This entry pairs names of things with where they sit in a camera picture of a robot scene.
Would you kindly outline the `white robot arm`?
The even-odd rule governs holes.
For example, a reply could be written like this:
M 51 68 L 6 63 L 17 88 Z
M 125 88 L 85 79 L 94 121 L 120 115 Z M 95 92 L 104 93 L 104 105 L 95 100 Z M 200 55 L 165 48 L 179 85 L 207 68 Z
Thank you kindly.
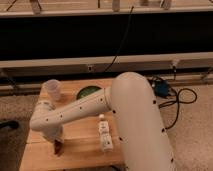
M 53 139 L 61 125 L 108 111 L 114 114 L 127 171 L 176 171 L 152 86 L 135 72 L 122 73 L 109 87 L 58 109 L 39 102 L 30 128 Z

